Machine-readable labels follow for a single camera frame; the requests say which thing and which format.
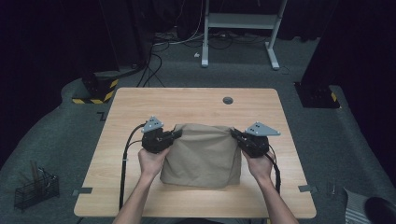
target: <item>round black object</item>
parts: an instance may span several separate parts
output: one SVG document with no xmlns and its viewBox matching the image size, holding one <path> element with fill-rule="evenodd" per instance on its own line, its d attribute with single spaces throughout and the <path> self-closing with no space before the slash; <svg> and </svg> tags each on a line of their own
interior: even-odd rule
<svg viewBox="0 0 396 224">
<path fill-rule="evenodd" d="M 364 211 L 374 224 L 396 223 L 396 206 L 385 199 L 369 198 L 364 205 Z"/>
<path fill-rule="evenodd" d="M 226 104 L 226 105 L 230 105 L 230 104 L 233 103 L 233 98 L 231 98 L 229 96 L 226 96 L 226 97 L 223 98 L 223 103 Z"/>
</svg>

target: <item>beige cloth bag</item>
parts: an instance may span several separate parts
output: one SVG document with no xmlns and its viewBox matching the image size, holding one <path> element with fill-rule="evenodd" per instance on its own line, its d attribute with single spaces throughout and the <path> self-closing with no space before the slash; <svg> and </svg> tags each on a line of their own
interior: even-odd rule
<svg viewBox="0 0 396 224">
<path fill-rule="evenodd" d="M 163 162 L 163 183 L 204 188 L 239 184 L 241 149 L 230 127 L 178 124 L 175 130 L 180 129 L 183 134 Z"/>
</svg>

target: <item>gray carpet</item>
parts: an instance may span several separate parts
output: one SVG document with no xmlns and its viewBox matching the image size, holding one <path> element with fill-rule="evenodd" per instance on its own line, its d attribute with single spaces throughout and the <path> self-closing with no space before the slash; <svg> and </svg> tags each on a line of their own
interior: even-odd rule
<svg viewBox="0 0 396 224">
<path fill-rule="evenodd" d="M 208 68 L 201 68 L 200 58 L 194 57 L 196 52 L 201 53 L 201 48 L 171 45 L 157 52 L 163 59 L 157 77 L 165 87 L 276 89 L 307 182 L 318 188 L 318 192 L 312 194 L 317 216 L 300 220 L 301 223 L 345 223 L 347 198 L 343 187 L 366 196 L 381 196 L 393 203 L 396 203 L 396 191 L 368 147 L 339 87 L 331 86 L 331 89 L 342 108 L 302 107 L 293 82 L 301 80 L 317 43 L 302 43 L 298 38 L 277 40 L 275 51 L 282 67 L 278 71 L 269 65 L 262 42 L 234 43 L 227 49 L 210 49 Z M 216 40 L 210 44 L 217 48 L 227 45 Z M 157 46 L 154 51 L 165 48 L 166 45 Z M 159 59 L 152 57 L 151 69 L 155 70 L 159 64 Z M 141 74 L 121 78 L 117 88 L 134 87 Z M 154 77 L 150 87 L 161 87 L 158 79 Z M 82 186 L 105 124 L 97 113 L 105 112 L 106 115 L 111 106 L 111 101 L 105 105 L 74 105 L 71 98 L 79 84 L 78 79 L 64 87 L 60 92 L 64 99 L 62 104 L 32 127 L 3 166 L 0 173 L 1 224 L 78 222 L 73 211 L 77 197 L 71 194 Z M 30 161 L 37 161 L 38 166 L 59 176 L 61 196 L 22 212 L 14 209 L 14 191 L 25 182 L 22 175 L 31 176 Z M 338 194 L 335 198 L 326 195 L 326 183 L 330 178 L 336 179 Z M 81 223 L 111 223 L 112 219 L 88 217 Z"/>
</svg>

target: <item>yellow and black hazard tape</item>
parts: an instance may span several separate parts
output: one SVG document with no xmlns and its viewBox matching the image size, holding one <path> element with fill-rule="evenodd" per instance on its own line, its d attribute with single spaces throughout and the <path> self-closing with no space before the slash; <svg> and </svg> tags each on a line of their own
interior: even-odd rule
<svg viewBox="0 0 396 224">
<path fill-rule="evenodd" d="M 116 79 L 112 81 L 109 85 L 108 90 L 106 92 L 103 92 L 105 96 L 101 99 L 99 98 L 73 98 L 73 103 L 78 104 L 78 105 L 84 105 L 84 104 L 106 104 L 108 101 L 110 101 L 111 97 L 113 96 L 114 90 L 116 89 L 117 84 L 119 83 L 119 80 Z"/>
</svg>

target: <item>forearm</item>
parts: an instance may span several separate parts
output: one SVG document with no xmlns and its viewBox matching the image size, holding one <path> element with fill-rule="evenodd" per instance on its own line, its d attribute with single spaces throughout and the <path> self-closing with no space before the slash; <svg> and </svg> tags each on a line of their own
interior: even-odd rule
<svg viewBox="0 0 396 224">
<path fill-rule="evenodd" d="M 294 214 L 289 210 L 283 199 L 274 188 L 271 180 L 258 180 L 262 195 L 267 205 L 271 223 L 289 224 L 298 223 Z"/>
<path fill-rule="evenodd" d="M 121 208 L 113 224 L 140 223 L 152 180 L 153 178 L 146 176 L 139 178 L 134 191 Z"/>
</svg>

